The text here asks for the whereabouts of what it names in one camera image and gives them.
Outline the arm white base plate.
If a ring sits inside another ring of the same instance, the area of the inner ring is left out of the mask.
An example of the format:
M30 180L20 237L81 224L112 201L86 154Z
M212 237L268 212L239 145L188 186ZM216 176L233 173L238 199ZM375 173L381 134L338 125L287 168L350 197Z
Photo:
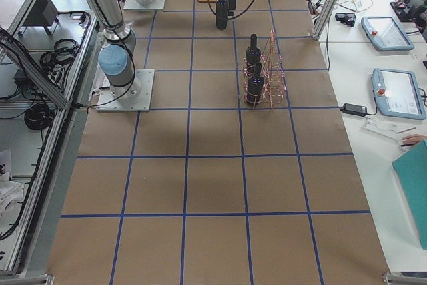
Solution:
M125 11L163 11L165 0L126 0Z
M154 69L137 69L131 87L111 88L105 76L103 86L108 89L100 92L96 110L99 112L148 112L151 106L154 77Z

